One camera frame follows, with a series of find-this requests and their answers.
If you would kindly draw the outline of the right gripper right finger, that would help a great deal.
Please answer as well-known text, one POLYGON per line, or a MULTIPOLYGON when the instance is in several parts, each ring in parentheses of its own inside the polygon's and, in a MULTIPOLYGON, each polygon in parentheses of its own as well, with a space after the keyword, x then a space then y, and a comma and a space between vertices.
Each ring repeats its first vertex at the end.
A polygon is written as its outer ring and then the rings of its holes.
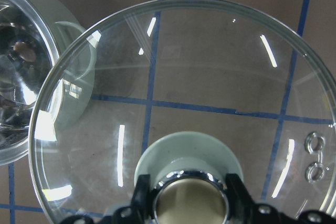
POLYGON ((302 212, 291 218, 275 207, 256 203, 237 174, 227 174, 229 220, 231 223, 335 223, 335 218, 318 210, 302 212))

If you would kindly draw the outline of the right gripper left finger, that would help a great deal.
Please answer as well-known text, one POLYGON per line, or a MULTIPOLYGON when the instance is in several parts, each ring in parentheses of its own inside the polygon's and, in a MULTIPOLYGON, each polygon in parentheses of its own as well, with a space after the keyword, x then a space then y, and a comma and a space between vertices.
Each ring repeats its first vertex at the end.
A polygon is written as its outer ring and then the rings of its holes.
POLYGON ((153 212, 153 190, 150 182, 150 174, 139 175, 130 204, 116 209, 112 215, 103 216, 97 222, 88 215, 78 214, 66 217, 60 223, 146 223, 153 212))

